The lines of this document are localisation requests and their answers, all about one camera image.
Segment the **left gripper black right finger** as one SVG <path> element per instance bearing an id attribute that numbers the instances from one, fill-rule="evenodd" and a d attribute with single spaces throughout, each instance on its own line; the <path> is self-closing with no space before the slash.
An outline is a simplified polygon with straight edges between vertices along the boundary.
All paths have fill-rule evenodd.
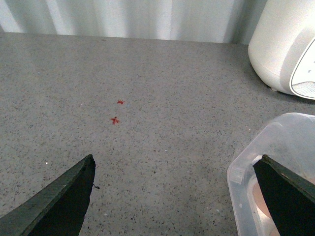
<path id="1" fill-rule="evenodd" d="M 266 154 L 252 166 L 279 234 L 313 236 L 315 185 Z"/>

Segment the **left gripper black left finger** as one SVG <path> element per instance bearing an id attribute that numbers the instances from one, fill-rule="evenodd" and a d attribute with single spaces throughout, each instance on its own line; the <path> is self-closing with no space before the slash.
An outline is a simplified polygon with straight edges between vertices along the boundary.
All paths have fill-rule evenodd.
<path id="1" fill-rule="evenodd" d="M 0 219 L 2 236 L 77 236 L 95 178 L 91 154 Z"/>

